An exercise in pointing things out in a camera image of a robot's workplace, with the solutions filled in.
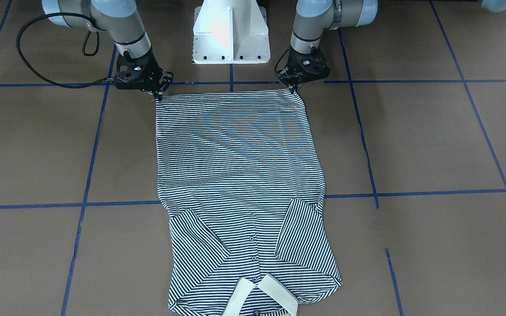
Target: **striped shirt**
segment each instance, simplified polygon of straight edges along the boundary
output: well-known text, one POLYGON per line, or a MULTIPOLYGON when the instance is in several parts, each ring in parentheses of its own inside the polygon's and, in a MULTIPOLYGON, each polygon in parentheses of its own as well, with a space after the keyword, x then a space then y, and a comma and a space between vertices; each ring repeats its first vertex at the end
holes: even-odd
MULTIPOLYGON (((240 278, 270 274, 299 304, 342 284, 323 228, 325 179, 298 94, 183 94, 156 105, 157 190, 169 213, 169 308, 219 316, 240 278)), ((243 316, 282 316, 259 288, 243 316)))

